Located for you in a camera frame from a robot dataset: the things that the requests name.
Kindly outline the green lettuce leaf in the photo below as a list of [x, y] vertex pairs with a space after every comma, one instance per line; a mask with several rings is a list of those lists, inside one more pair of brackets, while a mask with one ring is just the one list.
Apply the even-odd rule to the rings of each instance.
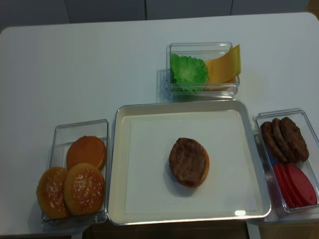
[[200, 92], [208, 83], [207, 67], [202, 59], [172, 54], [170, 58], [171, 83], [176, 92]]

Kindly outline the clear lettuce cheese container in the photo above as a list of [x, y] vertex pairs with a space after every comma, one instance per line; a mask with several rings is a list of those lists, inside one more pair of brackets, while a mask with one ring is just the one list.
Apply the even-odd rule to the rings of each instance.
[[240, 45], [172, 43], [166, 48], [166, 89], [170, 95], [231, 98], [238, 92], [240, 73]]

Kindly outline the silver metal baking tray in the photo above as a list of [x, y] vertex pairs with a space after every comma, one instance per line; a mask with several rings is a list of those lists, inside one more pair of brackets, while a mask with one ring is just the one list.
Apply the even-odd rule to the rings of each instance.
[[[234, 110], [242, 119], [251, 159], [248, 162], [257, 211], [245, 211], [243, 215], [211, 217], [209, 213], [134, 213], [125, 211], [131, 122], [134, 117], [150, 115], [201, 113]], [[179, 138], [173, 145], [168, 165], [172, 176], [182, 186], [197, 188], [206, 179], [210, 167], [206, 149], [196, 140]], [[233, 219], [258, 219], [266, 217], [271, 210], [271, 200], [263, 166], [246, 106], [239, 100], [170, 103], [123, 106], [116, 113], [112, 169], [110, 178], [108, 216], [117, 225], [152, 224], [168, 222], [192, 222]]]

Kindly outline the flat yellow cheese slice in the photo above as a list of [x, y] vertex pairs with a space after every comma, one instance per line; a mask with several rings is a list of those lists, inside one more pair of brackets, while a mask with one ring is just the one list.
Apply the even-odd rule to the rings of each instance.
[[232, 78], [231, 80], [226, 82], [207, 83], [204, 90], [205, 91], [219, 91], [219, 90], [223, 91], [233, 86], [236, 86], [236, 78]]

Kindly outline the white paper tray liner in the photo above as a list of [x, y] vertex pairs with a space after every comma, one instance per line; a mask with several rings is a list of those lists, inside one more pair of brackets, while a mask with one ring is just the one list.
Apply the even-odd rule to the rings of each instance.
[[[180, 185], [168, 165], [182, 137], [199, 142], [210, 167], [197, 188]], [[131, 122], [125, 211], [209, 213], [211, 217], [257, 211], [248, 162], [251, 159], [240, 114], [234, 110], [134, 117]]]

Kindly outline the plain bun bottom in container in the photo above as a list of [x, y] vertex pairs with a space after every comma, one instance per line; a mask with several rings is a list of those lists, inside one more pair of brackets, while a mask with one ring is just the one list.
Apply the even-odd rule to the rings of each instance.
[[68, 149], [66, 164], [68, 170], [79, 163], [89, 163], [102, 169], [106, 159], [107, 149], [104, 142], [96, 136], [83, 136]]

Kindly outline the upright yellow cheese slice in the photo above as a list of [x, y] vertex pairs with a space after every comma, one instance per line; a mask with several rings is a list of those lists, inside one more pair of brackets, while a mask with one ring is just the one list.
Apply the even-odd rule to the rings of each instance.
[[209, 84], [222, 84], [235, 82], [241, 73], [241, 47], [238, 44], [225, 55], [205, 61], [208, 70]]

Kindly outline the right sesame bun top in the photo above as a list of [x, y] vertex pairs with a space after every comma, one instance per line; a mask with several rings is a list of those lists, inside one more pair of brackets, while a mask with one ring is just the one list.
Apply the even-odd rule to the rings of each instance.
[[104, 201], [105, 179], [101, 171], [89, 163], [72, 167], [64, 181], [65, 204], [73, 215], [99, 211]]

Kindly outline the sesame bun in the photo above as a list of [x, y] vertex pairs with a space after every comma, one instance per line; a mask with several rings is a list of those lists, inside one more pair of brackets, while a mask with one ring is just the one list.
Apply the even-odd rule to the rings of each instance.
[[104, 201], [105, 179], [101, 171], [89, 163], [72, 167], [64, 181], [65, 204], [73, 215], [99, 211]]
[[50, 219], [70, 216], [63, 196], [63, 185], [67, 174], [66, 168], [51, 167], [39, 180], [36, 189], [37, 201], [42, 212]]

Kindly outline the leftmost brown patty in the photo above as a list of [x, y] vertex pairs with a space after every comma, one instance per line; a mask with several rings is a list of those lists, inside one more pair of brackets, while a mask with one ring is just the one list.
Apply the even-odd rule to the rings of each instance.
[[272, 156], [282, 164], [287, 164], [289, 162], [286, 161], [286, 158], [282, 154], [280, 148], [275, 142], [272, 130], [272, 123], [270, 121], [266, 121], [260, 126], [261, 134], [264, 143], [267, 146], [267, 149], [271, 152]]

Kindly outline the clear bun container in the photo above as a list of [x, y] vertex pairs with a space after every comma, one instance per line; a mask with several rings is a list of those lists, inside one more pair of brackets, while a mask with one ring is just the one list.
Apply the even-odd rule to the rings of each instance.
[[36, 196], [42, 225], [73, 227], [107, 219], [107, 120], [59, 125]]

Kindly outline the middle red tomato slice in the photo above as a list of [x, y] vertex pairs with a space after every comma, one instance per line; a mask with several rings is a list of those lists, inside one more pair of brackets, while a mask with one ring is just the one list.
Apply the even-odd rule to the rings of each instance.
[[294, 191], [292, 183], [290, 182], [286, 168], [279, 164], [278, 171], [281, 178], [281, 189], [283, 197], [290, 208], [302, 207], [303, 203], [298, 197], [297, 193]]

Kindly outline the red tomato slice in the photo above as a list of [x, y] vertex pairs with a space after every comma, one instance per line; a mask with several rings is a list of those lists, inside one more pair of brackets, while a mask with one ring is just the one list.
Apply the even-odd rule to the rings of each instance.
[[297, 207], [317, 204], [317, 195], [308, 177], [296, 166], [286, 167], [287, 182]]
[[292, 183], [290, 182], [286, 168], [279, 164], [278, 171], [281, 178], [281, 189], [283, 197], [290, 208], [302, 207], [303, 203], [298, 197], [297, 193], [294, 191]]
[[285, 185], [284, 185], [282, 177], [281, 177], [280, 164], [275, 164], [274, 165], [274, 173], [275, 173], [275, 176], [276, 176], [276, 179], [277, 179], [281, 194], [282, 194], [286, 204], [288, 205], [289, 208], [294, 208], [295, 204], [291, 200], [289, 194], [287, 193]]

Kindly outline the left sesame bun top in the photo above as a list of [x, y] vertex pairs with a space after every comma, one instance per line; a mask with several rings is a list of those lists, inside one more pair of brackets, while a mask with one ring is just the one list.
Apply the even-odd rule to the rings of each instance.
[[37, 201], [42, 212], [50, 219], [70, 216], [63, 196], [63, 185], [67, 174], [66, 168], [51, 167], [39, 180], [36, 189]]

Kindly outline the clear patty tomato container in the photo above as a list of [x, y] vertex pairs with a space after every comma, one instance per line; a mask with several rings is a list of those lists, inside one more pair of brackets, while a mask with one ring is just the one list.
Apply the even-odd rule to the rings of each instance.
[[272, 200], [279, 217], [319, 213], [319, 140], [301, 109], [254, 117]]

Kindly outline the back red tomato slice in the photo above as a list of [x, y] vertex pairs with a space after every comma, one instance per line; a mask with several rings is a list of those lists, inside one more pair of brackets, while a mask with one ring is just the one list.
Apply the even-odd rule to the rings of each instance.
[[288, 205], [289, 208], [294, 208], [295, 204], [291, 200], [289, 194], [287, 193], [285, 185], [284, 185], [282, 177], [281, 177], [280, 164], [275, 164], [274, 165], [274, 173], [275, 173], [275, 176], [276, 176], [276, 179], [277, 179], [281, 194], [282, 194], [286, 204]]

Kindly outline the front red tomato slice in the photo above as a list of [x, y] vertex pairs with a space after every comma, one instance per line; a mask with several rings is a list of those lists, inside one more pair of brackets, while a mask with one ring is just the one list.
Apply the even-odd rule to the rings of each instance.
[[296, 166], [286, 167], [287, 182], [297, 207], [317, 204], [317, 195], [308, 177]]

